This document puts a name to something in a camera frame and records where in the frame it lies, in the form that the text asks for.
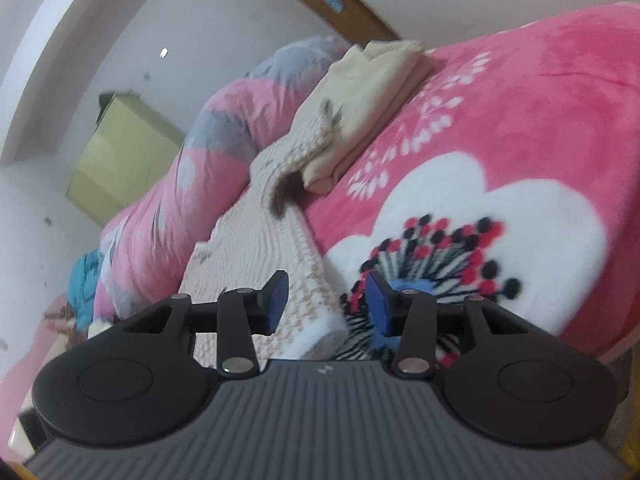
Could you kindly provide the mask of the blue crumpled cloth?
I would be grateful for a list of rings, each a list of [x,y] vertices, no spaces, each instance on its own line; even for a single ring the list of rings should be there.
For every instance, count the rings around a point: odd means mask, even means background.
[[[93,321],[94,298],[103,259],[102,252],[95,249],[81,256],[70,271],[66,300],[73,311],[78,330],[88,330]]]

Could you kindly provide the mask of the pink bed headboard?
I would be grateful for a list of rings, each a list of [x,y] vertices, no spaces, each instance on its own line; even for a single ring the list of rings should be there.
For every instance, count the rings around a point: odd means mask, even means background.
[[[45,313],[66,304],[64,292],[49,307],[1,309],[1,447],[7,448],[17,413],[58,336],[47,328]]]

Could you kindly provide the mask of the white fleece blanket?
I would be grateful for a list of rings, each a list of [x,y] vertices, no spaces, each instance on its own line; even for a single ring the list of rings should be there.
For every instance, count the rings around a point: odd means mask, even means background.
[[[106,330],[109,330],[112,326],[112,321],[107,320],[106,318],[97,318],[89,325],[87,330],[87,338],[92,339],[99,334],[104,333]]]

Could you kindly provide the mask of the yellow-green wardrobe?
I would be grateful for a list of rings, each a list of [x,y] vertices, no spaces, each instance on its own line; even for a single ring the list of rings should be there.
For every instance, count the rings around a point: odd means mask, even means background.
[[[134,93],[100,95],[100,114],[66,197],[104,226],[160,180],[184,133]]]

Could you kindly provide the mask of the beige white houndstooth cardigan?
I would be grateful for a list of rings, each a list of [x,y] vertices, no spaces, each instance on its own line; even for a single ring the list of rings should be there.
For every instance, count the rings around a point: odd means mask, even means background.
[[[288,274],[288,302],[271,336],[257,335],[259,363],[270,359],[329,359],[347,338],[336,293],[323,272],[302,208],[295,201],[303,166],[330,142],[340,114],[323,101],[314,114],[261,151],[250,184],[195,245],[181,291],[195,302],[236,288],[259,288],[277,270]]]

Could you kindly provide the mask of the folded cream garment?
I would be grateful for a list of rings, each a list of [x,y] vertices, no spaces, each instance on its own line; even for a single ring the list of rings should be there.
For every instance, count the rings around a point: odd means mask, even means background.
[[[293,128],[306,127],[330,102],[329,144],[302,168],[304,188],[332,191],[360,154],[398,112],[434,64],[418,40],[371,41],[350,47],[296,110]]]

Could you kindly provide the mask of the pink grey floral duvet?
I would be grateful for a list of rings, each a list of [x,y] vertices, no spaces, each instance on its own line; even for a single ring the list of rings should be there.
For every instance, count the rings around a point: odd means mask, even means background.
[[[195,245],[246,188],[250,163],[288,133],[348,47],[335,37],[293,42],[206,102],[168,173],[104,228],[96,318],[129,318],[178,292]]]

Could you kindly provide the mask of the pink floral bed sheet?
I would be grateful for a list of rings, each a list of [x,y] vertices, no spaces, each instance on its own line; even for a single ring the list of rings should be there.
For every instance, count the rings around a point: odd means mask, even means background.
[[[639,340],[639,8],[434,50],[435,75],[305,209],[352,336],[364,279],[481,294],[612,361]]]

